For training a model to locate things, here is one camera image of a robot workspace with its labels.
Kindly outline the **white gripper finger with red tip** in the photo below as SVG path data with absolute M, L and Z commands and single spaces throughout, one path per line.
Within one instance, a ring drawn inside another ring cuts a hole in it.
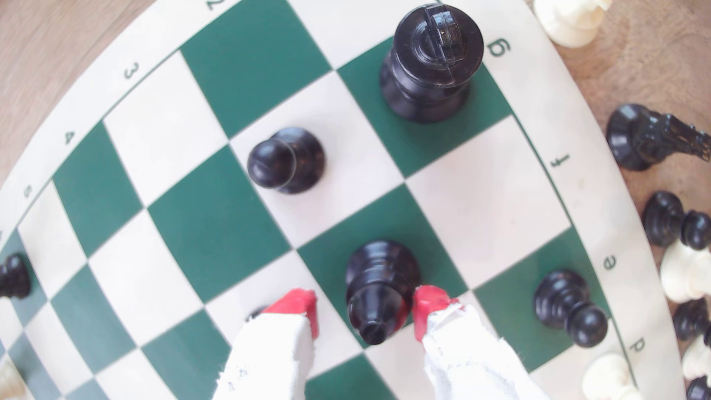
M 319 336 L 316 305 L 314 290 L 294 288 L 249 319 L 213 399 L 305 399 Z
M 547 399 L 473 305 L 422 285 L 413 294 L 413 323 L 436 399 Z

